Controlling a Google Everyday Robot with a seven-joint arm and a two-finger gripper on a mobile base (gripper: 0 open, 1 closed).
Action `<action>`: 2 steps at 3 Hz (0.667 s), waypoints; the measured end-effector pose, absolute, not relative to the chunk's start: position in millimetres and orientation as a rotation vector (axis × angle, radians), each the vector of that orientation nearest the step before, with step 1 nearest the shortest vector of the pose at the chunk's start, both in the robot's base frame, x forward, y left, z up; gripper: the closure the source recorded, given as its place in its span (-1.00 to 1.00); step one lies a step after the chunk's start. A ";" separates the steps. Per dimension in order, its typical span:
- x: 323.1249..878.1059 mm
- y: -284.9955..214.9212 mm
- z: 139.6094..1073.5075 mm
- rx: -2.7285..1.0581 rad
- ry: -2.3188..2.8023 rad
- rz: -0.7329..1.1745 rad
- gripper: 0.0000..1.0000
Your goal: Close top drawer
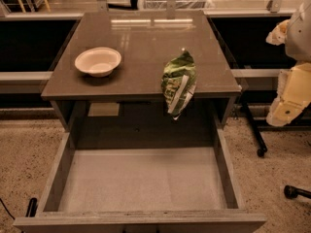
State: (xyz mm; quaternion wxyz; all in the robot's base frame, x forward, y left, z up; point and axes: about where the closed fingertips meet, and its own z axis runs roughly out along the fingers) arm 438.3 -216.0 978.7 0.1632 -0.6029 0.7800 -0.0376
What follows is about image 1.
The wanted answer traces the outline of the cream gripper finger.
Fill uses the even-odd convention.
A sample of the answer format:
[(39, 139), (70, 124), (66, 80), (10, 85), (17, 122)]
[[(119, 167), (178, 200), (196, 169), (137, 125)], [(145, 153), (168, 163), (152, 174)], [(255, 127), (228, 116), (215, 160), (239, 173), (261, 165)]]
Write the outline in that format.
[(274, 46), (279, 46), (285, 43), (286, 34), (287, 34), (287, 27), (289, 24), (289, 20), (283, 20), (282, 22), (278, 23), (274, 29), (267, 35), (265, 41)]
[(281, 70), (277, 97), (273, 100), (266, 121), (272, 126), (285, 126), (297, 118), (311, 103), (311, 64), (298, 63), (290, 70)]

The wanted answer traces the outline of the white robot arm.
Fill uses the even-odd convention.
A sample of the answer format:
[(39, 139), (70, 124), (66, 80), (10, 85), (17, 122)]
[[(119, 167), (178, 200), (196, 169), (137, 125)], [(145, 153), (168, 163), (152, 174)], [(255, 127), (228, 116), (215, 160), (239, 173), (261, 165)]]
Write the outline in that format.
[(311, 0), (304, 0), (290, 19), (275, 26), (266, 37), (271, 45), (285, 45), (286, 55), (296, 61), (290, 70), (278, 76), (277, 97), (266, 121), (285, 126), (297, 118), (311, 103)]

